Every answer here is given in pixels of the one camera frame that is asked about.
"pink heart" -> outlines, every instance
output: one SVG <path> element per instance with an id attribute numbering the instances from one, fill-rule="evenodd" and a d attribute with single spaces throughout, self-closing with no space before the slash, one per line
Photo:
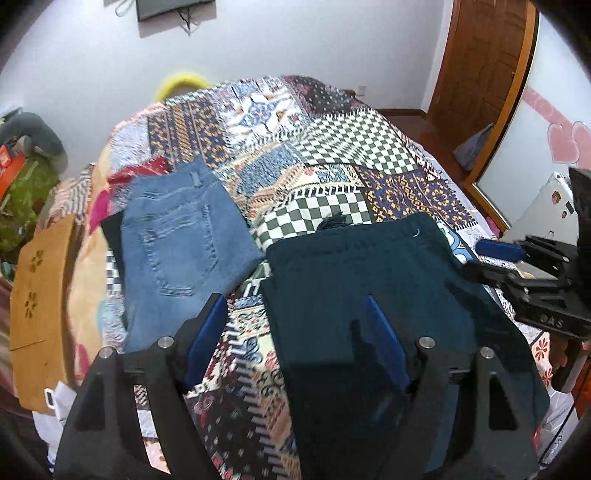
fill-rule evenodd
<path id="1" fill-rule="evenodd" d="M 573 124 L 573 140 L 579 148 L 579 168 L 591 168 L 591 130 L 583 122 Z"/>
<path id="2" fill-rule="evenodd" d="M 570 129 L 560 125 L 550 124 L 548 128 L 548 143 L 554 163 L 575 163 L 579 159 L 577 144 L 570 138 Z"/>

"door frame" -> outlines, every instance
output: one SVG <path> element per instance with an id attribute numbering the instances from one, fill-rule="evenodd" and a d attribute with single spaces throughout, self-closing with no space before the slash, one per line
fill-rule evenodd
<path id="1" fill-rule="evenodd" d="M 450 58 L 452 56 L 453 42 L 456 38 L 457 22 L 460 14 L 460 4 L 462 0 L 453 0 L 452 20 L 449 26 L 449 33 L 447 35 L 447 43 L 445 53 L 443 54 L 443 60 L 441 61 L 441 69 L 439 71 L 439 77 L 437 78 L 437 84 L 433 93 L 433 100 L 429 106 L 427 112 L 427 120 L 432 121 L 434 115 L 434 107 L 441 94 L 443 82 L 449 68 Z M 504 232 L 509 229 L 509 223 L 503 217 L 501 212 L 495 207 L 495 205 L 486 197 L 483 191 L 478 188 L 476 182 L 482 177 L 488 164 L 492 160 L 496 149 L 499 147 L 503 136 L 509 123 L 513 118 L 513 114 L 519 100 L 521 99 L 521 93 L 525 88 L 527 82 L 527 76 L 530 72 L 531 61 L 534 57 L 535 44 L 538 37 L 538 23 L 540 19 L 540 13 L 537 8 L 528 0 L 527 2 L 527 16 L 525 19 L 525 33 L 523 43 L 521 45 L 521 52 L 519 53 L 519 60 L 517 62 L 517 68 L 515 69 L 515 76 L 511 83 L 511 88 L 499 114 L 499 119 L 492 128 L 491 134 L 482 147 L 480 154 L 478 155 L 474 167 L 470 171 L 468 178 L 462 184 L 463 190 L 468 194 L 470 199 L 475 202 L 482 210 L 490 216 L 499 229 Z"/>

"paw print cutout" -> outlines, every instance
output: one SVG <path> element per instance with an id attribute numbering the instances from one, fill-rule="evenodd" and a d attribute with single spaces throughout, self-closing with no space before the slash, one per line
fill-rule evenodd
<path id="1" fill-rule="evenodd" d="M 35 252 L 35 256 L 31 259 L 31 263 L 29 264 L 29 270 L 35 273 L 37 267 L 39 267 L 43 263 L 43 250 L 37 250 Z"/>
<path id="2" fill-rule="evenodd" d="M 37 294 L 33 291 L 29 292 L 27 301 L 25 302 L 25 317 L 28 319 L 33 318 L 33 312 L 37 308 Z"/>

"bed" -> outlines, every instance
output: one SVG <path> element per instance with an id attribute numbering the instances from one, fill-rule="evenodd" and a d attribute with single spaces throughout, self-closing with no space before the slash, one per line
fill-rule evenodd
<path id="1" fill-rule="evenodd" d="M 40 225 L 74 211 L 83 226 L 67 312 L 78 382 L 102 346 L 122 352 L 126 335 L 121 281 L 100 220 L 125 207 L 133 176 L 166 174 L 195 157 L 223 181 L 262 249 L 313 233 L 336 211 L 352 223 L 427 212 L 463 262 L 476 258 L 478 239 L 493 238 L 432 155 L 342 90 L 309 77 L 265 77 L 156 103 L 115 127 L 95 166 L 62 182 Z M 271 274 L 262 262 L 229 296 L 229 321 L 206 376 L 186 396 L 222 478 L 301 478 L 281 366 L 258 294 Z M 500 291 L 489 293 L 513 318 Z M 549 386 L 548 333 L 516 325 Z M 147 394 L 142 387 L 135 394 L 150 461 L 167 471 Z"/>

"yellow fuzzy object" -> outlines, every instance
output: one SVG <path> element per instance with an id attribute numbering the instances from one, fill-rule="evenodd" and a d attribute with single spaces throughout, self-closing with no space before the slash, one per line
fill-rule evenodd
<path id="1" fill-rule="evenodd" d="M 175 73 L 162 83 L 162 86 L 156 94 L 155 100 L 157 102 L 164 102 L 167 98 L 171 98 L 175 95 L 192 92 L 194 90 L 201 90 L 209 86 L 210 83 L 207 80 L 195 73 Z"/>

